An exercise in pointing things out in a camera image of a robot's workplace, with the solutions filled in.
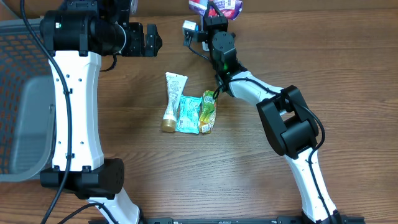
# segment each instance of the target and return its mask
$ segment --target tube cap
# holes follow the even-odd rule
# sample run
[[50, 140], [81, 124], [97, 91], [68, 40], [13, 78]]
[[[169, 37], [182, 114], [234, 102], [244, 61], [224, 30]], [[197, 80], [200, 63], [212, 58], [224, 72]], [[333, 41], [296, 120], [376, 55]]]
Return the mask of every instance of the tube cap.
[[162, 131], [172, 133], [175, 132], [175, 128], [177, 127], [177, 122], [172, 119], [163, 119], [162, 120]]

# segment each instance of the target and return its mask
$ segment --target cable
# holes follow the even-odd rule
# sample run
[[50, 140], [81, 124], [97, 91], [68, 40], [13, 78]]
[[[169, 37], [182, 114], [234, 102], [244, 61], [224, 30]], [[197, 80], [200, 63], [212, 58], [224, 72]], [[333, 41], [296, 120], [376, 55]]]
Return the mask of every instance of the cable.
[[203, 58], [206, 59], [206, 60], [210, 60], [208, 57], [204, 56], [203, 54], [197, 52], [196, 50], [193, 50], [193, 49], [191, 48], [191, 41], [192, 41], [192, 37], [189, 38], [188, 48], [189, 48], [193, 53], [195, 53], [195, 54], [197, 54], [197, 55], [203, 57]]
[[111, 219], [111, 221], [113, 223], [115, 223], [115, 224], [119, 223], [118, 221], [116, 221], [116, 219], [112, 216], [112, 213], [105, 207], [105, 205], [103, 203], [95, 202], [95, 203], [89, 203], [87, 205], [84, 205], [84, 206], [80, 207], [78, 210], [72, 212], [70, 215], [68, 215], [63, 220], [61, 220], [58, 224], [63, 224], [65, 222], [67, 222], [69, 219], [71, 219], [71, 217], [74, 217], [75, 215], [77, 215], [81, 211], [83, 211], [84, 209], [90, 208], [92, 206], [98, 206], [98, 209], [102, 208], [106, 212], [106, 214], [108, 215], [108, 217]]
[[100, 70], [100, 72], [108, 72], [108, 71], [114, 69], [117, 62], [118, 62], [118, 58], [116, 58], [116, 54], [114, 54], [113, 55], [113, 63], [112, 63], [112, 65], [109, 68], [107, 68], [107, 69]]
[[[278, 93], [278, 92], [276, 92], [276, 91], [270, 90], [269, 88], [265, 87], [265, 86], [262, 85], [261, 83], [255, 81], [255, 80], [252, 80], [252, 79], [250, 79], [250, 78], [234, 78], [234, 79], [232, 79], [232, 80], [230, 80], [230, 81], [227, 81], [227, 82], [223, 83], [222, 85], [220, 85], [220, 86], [214, 91], [214, 93], [213, 93], [213, 99], [214, 99], [214, 100], [217, 99], [218, 95], [220, 94], [221, 89], [222, 89], [224, 86], [228, 85], [228, 84], [231, 83], [231, 82], [236, 82], [236, 81], [247, 81], [247, 82], [252, 82], [252, 83], [255, 83], [258, 87], [262, 88], [264, 91], [266, 91], [266, 92], [268, 92], [268, 93], [272, 93], [272, 94], [274, 94], [274, 95], [280, 95], [280, 94], [281, 94], [281, 93]], [[314, 184], [315, 184], [315, 188], [317, 189], [317, 192], [318, 192], [318, 198], [321, 200], [321, 202], [322, 202], [322, 204], [323, 204], [323, 207], [325, 208], [326, 213], [328, 214], [328, 218], [329, 218], [330, 223], [333, 224], [333, 220], [331, 219], [331, 215], [330, 215], [329, 209], [328, 209], [328, 207], [327, 207], [327, 205], [326, 205], [326, 202], [325, 202], [325, 199], [322, 197], [322, 193], [321, 193], [321, 191], [320, 191], [320, 189], [319, 189], [318, 182], [317, 182], [317, 179], [316, 179], [316, 177], [315, 177], [315, 173], [314, 173], [313, 168], [312, 168], [312, 164], [313, 164], [313, 163], [312, 163], [312, 160], [311, 160], [311, 159], [312, 159], [312, 155], [315, 153], [315, 151], [318, 150], [318, 149], [323, 145], [323, 143], [325, 142], [325, 138], [326, 138], [325, 128], [323, 127], [322, 122], [319, 120], [319, 118], [318, 118], [318, 117], [315, 115], [315, 113], [313, 113], [310, 109], [308, 109], [307, 107], [305, 107], [305, 106], [303, 106], [303, 105], [300, 105], [300, 104], [294, 102], [294, 101], [291, 100], [291, 99], [287, 99], [287, 100], [291, 101], [295, 106], [300, 107], [301, 109], [305, 110], [309, 115], [311, 115], [311, 117], [317, 122], [317, 124], [319, 125], [319, 128], [321, 129], [321, 134], [322, 134], [321, 141], [318, 143], [318, 145], [315, 146], [315, 148], [312, 149], [312, 152], [310, 153], [307, 162], [308, 162], [308, 165], [309, 165], [309, 167], [310, 167], [310, 172], [311, 172], [311, 176], [312, 176], [313, 182], [314, 182]]]
[[47, 219], [49, 218], [51, 211], [53, 210], [55, 204], [57, 203], [61, 192], [63, 190], [63, 188], [65, 187], [65, 184], [67, 182], [68, 179], [68, 174], [69, 174], [69, 170], [70, 170], [70, 164], [72, 162], [72, 111], [71, 111], [71, 106], [70, 106], [70, 97], [69, 97], [69, 89], [67, 86], [67, 83], [65, 81], [65, 78], [63, 77], [62, 71], [60, 69], [60, 67], [58, 66], [58, 64], [56, 63], [56, 61], [54, 60], [53, 57], [51, 57], [51, 55], [49, 54], [49, 52], [46, 50], [46, 48], [44, 47], [44, 45], [41, 43], [41, 41], [39, 40], [39, 38], [37, 37], [35, 31], [32, 29], [32, 26], [30, 26], [29, 21], [26, 18], [26, 14], [25, 14], [25, 1], [21, 0], [20, 1], [20, 10], [21, 10], [21, 14], [22, 14], [22, 19], [24, 20], [25, 26], [27, 28], [27, 30], [29, 31], [29, 33], [32, 35], [32, 37], [35, 39], [37, 45], [40, 47], [40, 49], [43, 51], [44, 55], [47, 56], [47, 58], [49, 58], [50, 62], [52, 63], [54, 69], [57, 71], [58, 76], [60, 78], [60, 81], [62, 83], [62, 87], [63, 87], [63, 94], [65, 95], [65, 101], [67, 104], [67, 120], [68, 120], [68, 152], [67, 152], [67, 165], [65, 168], [65, 173], [63, 175], [63, 179], [61, 181], [60, 187], [57, 191], [57, 193], [54, 196], [54, 199], [52, 200], [51, 205], [49, 206], [49, 209], [47, 210], [47, 212], [45, 213], [42, 223], [45, 223], [47, 221]]

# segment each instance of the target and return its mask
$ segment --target gray plastic bin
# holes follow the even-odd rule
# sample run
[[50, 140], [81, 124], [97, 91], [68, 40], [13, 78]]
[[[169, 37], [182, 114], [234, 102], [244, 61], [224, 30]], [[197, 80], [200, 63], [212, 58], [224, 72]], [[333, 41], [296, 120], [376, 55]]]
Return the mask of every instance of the gray plastic bin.
[[[29, 20], [37, 35], [40, 21]], [[0, 22], [0, 182], [37, 179], [50, 166], [54, 105], [48, 59], [22, 20]]]

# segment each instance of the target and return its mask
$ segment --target snack packet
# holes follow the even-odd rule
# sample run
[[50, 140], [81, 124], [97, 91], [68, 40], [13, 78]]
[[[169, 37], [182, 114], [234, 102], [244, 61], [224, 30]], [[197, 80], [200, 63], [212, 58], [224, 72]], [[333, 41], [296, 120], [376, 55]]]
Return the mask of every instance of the snack packet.
[[202, 97], [181, 96], [180, 117], [177, 121], [176, 131], [199, 134], [198, 123], [201, 99]]
[[217, 100], [213, 99], [213, 91], [206, 90], [203, 94], [201, 115], [199, 117], [199, 131], [210, 134], [216, 121]]
[[[203, 16], [207, 9], [207, 2], [208, 0], [189, 0], [189, 8]], [[213, 0], [213, 2], [227, 19], [235, 20], [243, 8], [243, 2], [240, 0]], [[217, 13], [214, 9], [209, 10], [209, 16], [216, 15]]]

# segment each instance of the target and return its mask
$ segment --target blue packet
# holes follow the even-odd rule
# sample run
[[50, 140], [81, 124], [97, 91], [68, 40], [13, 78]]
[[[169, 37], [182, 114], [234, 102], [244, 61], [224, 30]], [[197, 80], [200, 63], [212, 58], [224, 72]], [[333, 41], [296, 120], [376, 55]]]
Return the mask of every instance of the blue packet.
[[176, 131], [199, 134], [198, 122], [201, 98], [181, 95], [180, 117], [177, 120]]

